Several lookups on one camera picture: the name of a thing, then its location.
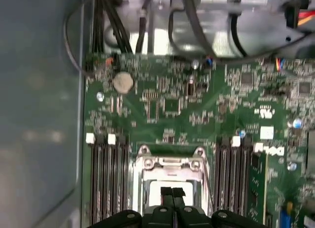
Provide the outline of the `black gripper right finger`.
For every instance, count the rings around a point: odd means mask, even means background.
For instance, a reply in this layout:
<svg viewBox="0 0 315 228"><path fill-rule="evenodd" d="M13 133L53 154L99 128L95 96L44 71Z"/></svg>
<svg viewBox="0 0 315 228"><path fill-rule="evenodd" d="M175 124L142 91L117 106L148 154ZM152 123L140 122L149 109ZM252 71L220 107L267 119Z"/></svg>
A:
<svg viewBox="0 0 315 228"><path fill-rule="evenodd" d="M256 228L257 222L229 210L218 210L208 217L202 210L186 206L182 188L173 189L173 200L181 228Z"/></svg>

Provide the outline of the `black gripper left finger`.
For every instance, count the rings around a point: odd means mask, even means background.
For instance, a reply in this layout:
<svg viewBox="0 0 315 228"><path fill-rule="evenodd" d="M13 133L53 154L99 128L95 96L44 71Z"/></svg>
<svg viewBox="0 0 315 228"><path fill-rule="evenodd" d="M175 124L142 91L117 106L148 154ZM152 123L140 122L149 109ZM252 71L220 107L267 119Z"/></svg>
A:
<svg viewBox="0 0 315 228"><path fill-rule="evenodd" d="M170 187L160 189L161 205L147 208L144 215L124 210L103 219L90 227L92 228L172 228L174 216L174 198Z"/></svg>

